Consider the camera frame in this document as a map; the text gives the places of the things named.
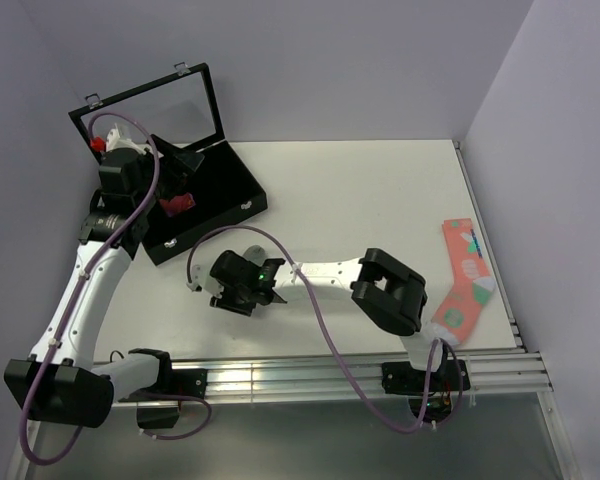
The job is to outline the maroon sock with orange cuff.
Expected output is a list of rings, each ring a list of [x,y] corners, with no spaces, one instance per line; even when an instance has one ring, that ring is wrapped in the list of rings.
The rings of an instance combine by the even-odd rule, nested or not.
[[[173,218],[181,213],[184,213],[196,205],[196,202],[190,192],[176,195],[171,199],[160,199],[159,204],[164,213]]]

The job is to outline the black display case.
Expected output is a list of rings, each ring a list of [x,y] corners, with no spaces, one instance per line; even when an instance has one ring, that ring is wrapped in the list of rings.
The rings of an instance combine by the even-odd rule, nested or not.
[[[149,230],[139,249],[154,264],[190,249],[210,231],[236,225],[268,207],[267,195],[226,139],[210,69],[207,64],[179,64],[175,72],[113,96],[91,95],[86,106],[69,117],[89,150],[89,141],[105,138],[117,124],[137,144],[152,143],[153,134],[205,159],[189,181],[196,205],[169,218],[155,201]]]

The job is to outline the grey-green ankle sock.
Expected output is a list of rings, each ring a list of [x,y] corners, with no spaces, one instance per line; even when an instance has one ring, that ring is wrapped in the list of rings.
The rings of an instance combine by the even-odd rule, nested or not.
[[[252,245],[245,250],[243,257],[251,263],[262,265],[266,260],[266,252],[262,246]]]

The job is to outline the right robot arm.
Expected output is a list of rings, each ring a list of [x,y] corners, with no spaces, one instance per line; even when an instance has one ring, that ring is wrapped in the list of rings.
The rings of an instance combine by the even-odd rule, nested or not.
[[[327,263],[267,258],[259,246],[242,255],[226,250],[200,277],[213,307],[244,316],[310,296],[354,304],[376,327],[403,339],[415,383],[432,390],[447,377],[448,349],[422,320],[425,285],[424,277],[379,248]]]

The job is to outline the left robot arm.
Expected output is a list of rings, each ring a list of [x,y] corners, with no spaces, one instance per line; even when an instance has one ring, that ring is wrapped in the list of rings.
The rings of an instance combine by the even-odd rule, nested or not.
[[[94,353],[115,290],[149,230],[159,176],[170,161],[152,143],[96,137],[100,187],[81,226],[74,269],[56,312],[24,360],[12,359],[5,383],[26,422],[96,428],[117,401],[202,398],[206,372],[174,370],[168,352],[135,348],[97,366]]]

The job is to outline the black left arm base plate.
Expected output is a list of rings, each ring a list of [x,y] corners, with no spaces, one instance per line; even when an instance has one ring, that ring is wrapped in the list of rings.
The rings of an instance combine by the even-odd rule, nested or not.
[[[150,387],[133,392],[125,401],[144,401],[168,395],[204,398],[207,379],[208,370],[204,368],[175,369],[162,375]]]

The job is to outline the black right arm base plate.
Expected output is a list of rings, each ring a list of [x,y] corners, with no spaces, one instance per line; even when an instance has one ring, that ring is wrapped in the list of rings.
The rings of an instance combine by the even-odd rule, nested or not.
[[[414,369],[408,361],[381,364],[381,385],[386,394],[421,396],[424,391],[425,371]],[[464,360],[444,361],[437,371],[431,373],[429,392],[468,391],[471,382]]]

